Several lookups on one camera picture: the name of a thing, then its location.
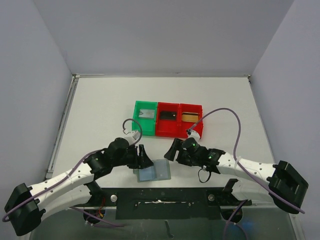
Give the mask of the green card holder wallet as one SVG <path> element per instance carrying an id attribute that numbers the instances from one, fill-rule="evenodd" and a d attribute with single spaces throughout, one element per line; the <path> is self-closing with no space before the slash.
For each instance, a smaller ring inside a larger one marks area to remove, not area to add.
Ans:
<path id="1" fill-rule="evenodd" d="M 167 159 L 153 161 L 153 166 L 145 169 L 134 169 L 133 173 L 140 182 L 155 182 L 171 179 L 170 163 Z"/>

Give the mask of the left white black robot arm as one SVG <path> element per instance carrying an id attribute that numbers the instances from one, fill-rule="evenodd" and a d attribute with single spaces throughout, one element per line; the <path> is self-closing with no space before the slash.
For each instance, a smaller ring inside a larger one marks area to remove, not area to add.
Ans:
<path id="1" fill-rule="evenodd" d="M 37 228 L 50 211 L 75 205 L 100 203 L 102 193 L 90 188 L 95 181 L 110 174 L 115 167 L 146 169 L 154 165 L 144 145 L 135 145 L 118 137 L 107 148 L 87 153 L 70 170 L 43 182 L 17 185 L 5 207 L 2 222 L 10 222 L 16 235 L 23 236 Z"/>

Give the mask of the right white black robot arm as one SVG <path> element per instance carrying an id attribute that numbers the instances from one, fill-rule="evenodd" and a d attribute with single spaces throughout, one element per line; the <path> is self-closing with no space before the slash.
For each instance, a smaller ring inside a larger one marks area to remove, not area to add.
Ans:
<path id="1" fill-rule="evenodd" d="M 275 164 L 234 158 L 223 150 L 201 146 L 193 137 L 174 139 L 164 158 L 190 167 L 197 166 L 209 173 L 253 182 L 236 183 L 225 189 L 222 197 L 227 204 L 258 200 L 274 202 L 278 208 L 290 214 L 303 212 L 302 203 L 309 184 L 289 162 L 281 160 Z"/>

